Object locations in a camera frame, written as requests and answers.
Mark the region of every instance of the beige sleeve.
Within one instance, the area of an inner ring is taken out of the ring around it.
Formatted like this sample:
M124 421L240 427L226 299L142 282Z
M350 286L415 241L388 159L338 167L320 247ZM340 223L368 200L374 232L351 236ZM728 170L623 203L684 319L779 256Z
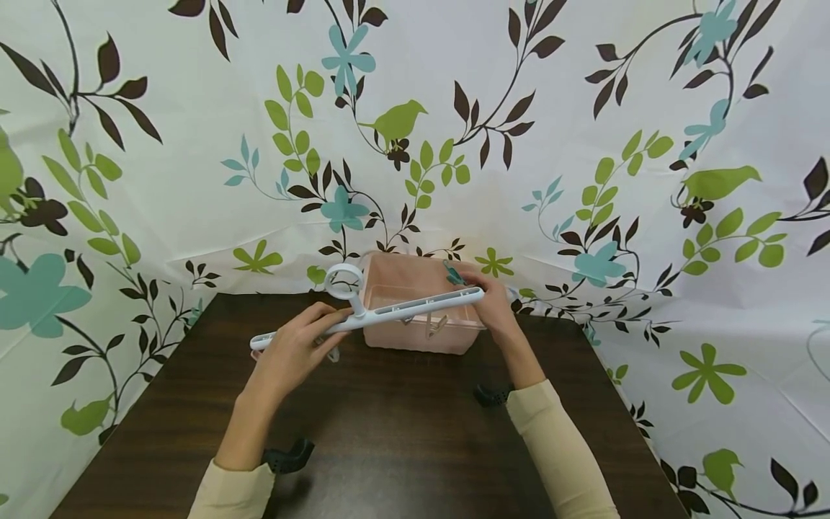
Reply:
M261 519L274 473L263 464L250 472L231 472L211 460L188 519Z
M597 460L548 380L511 392L507 412L558 519L619 518Z

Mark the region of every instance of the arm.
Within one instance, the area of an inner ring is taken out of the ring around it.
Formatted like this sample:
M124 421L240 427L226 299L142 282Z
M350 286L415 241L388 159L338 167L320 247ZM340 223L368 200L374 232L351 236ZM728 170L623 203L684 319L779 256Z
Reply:
M320 364L346 333L320 346L314 340L351 311L315 303L282 326L257 359L237 397L216 457L207 467L188 519L259 519L265 511L274 474L260 464L268 428L283 399Z
M597 460L545 378L510 309L505 288L488 277L462 275L485 289L475 308L501 349L516 388L507 399L507 412L527 445L556 516L619 518Z

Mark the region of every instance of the curtain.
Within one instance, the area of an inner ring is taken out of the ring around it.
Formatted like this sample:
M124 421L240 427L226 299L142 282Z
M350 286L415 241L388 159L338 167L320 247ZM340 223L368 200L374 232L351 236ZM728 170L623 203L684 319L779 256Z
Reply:
M690 514L830 517L825 2L2 9L0 517L215 291L375 250L579 323Z

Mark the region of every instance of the teal clip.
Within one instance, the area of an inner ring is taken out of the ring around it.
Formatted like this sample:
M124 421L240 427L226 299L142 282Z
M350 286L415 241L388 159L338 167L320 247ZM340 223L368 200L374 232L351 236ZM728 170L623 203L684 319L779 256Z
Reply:
M449 281L453 285L466 285L466 281L464 281L464 278L461 277L461 274L459 274L453 266L450 265L450 262L444 260L444 267L447 269L447 272L449 272L449 276L447 276L447 281Z

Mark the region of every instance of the black clip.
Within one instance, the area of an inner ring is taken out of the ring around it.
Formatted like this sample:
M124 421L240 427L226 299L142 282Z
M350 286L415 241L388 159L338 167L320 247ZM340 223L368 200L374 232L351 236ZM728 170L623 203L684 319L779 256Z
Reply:
M476 397L476 401L481 407L496 407L502 405L507 401L510 392L515 389L513 384L503 389L502 391L490 391L487 387L478 384L473 390L472 394Z
M305 467L314 450L311 440L300 438L287 453L275 448L267 448L262 453L262 462L268 463L273 473L289 474Z

